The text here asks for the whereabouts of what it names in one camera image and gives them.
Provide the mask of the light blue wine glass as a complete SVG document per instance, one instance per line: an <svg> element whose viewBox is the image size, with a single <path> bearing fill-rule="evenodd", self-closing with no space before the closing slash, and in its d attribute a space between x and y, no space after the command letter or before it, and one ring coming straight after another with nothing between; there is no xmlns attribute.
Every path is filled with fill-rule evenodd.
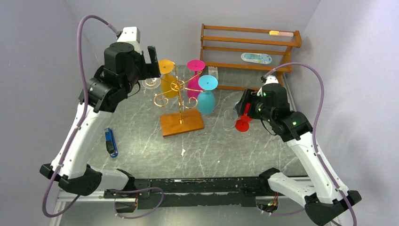
<svg viewBox="0 0 399 226"><path fill-rule="evenodd" d="M201 114L211 114L215 108L213 90L218 86L218 80L212 75L203 75L199 78L198 85L203 89L197 96L197 110Z"/></svg>

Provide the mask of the clear wine glass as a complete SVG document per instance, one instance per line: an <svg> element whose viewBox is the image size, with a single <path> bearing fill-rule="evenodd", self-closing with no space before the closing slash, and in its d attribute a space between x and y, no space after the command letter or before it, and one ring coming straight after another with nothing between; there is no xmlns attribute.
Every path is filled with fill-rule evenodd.
<svg viewBox="0 0 399 226"><path fill-rule="evenodd" d="M161 84L160 78L148 78L142 81L142 85L146 89L156 89Z"/></svg>
<svg viewBox="0 0 399 226"><path fill-rule="evenodd" d="M235 128L236 121L238 120L238 113L234 109L229 109L223 115L223 129L230 131Z"/></svg>

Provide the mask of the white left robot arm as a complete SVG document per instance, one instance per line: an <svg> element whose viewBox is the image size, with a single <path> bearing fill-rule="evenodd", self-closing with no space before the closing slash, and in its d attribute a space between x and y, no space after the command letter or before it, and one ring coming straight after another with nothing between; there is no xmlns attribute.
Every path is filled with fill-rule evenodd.
<svg viewBox="0 0 399 226"><path fill-rule="evenodd" d="M104 50L104 64L79 96L76 119L61 151L40 168L43 176L54 179L64 191L81 196L112 189L123 198L134 193L134 176L122 169L95 169L88 160L118 104L127 99L139 81L160 77L156 48L149 46L148 52L149 63L143 53L126 42L112 43Z"/></svg>

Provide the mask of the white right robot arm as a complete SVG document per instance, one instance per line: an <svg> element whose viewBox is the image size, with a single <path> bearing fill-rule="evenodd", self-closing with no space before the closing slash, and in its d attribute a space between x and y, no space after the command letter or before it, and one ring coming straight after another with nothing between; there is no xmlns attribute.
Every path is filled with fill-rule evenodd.
<svg viewBox="0 0 399 226"><path fill-rule="evenodd" d="M361 201L358 191L350 190L335 173L323 154L306 116L292 111L287 91L279 83L264 84L261 90L245 89L235 105L239 116L268 123L274 134L294 152L312 186L295 181L276 168L259 175L259 191L264 195L281 193L300 204L310 220L319 226Z"/></svg>

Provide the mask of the gold wire wine glass rack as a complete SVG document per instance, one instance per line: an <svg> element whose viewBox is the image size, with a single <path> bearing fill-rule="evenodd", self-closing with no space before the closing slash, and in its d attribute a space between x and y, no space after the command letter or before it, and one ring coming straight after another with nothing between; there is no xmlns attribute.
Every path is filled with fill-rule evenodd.
<svg viewBox="0 0 399 226"><path fill-rule="evenodd" d="M188 98L188 104L184 103L182 94L187 91L186 84L188 81L179 78L176 65L172 74L176 77L176 81L172 83L171 87L173 90L177 91L177 96L175 98L178 101L179 111L160 115L160 126L163 137L204 129L201 113L196 110L198 104L197 99L190 97ZM165 107L168 105L170 99L173 98L164 97L161 91L154 95L153 103L158 107Z"/></svg>

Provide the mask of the red wine glass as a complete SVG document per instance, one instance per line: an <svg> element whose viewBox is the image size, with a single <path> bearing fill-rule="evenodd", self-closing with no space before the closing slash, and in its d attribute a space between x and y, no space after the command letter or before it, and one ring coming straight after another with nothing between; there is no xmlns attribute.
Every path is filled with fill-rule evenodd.
<svg viewBox="0 0 399 226"><path fill-rule="evenodd" d="M235 128L239 132L246 132L249 129L249 123L253 120L250 118L247 114L250 109L250 104L246 105L245 111L243 115L239 117L239 119L236 121Z"/></svg>

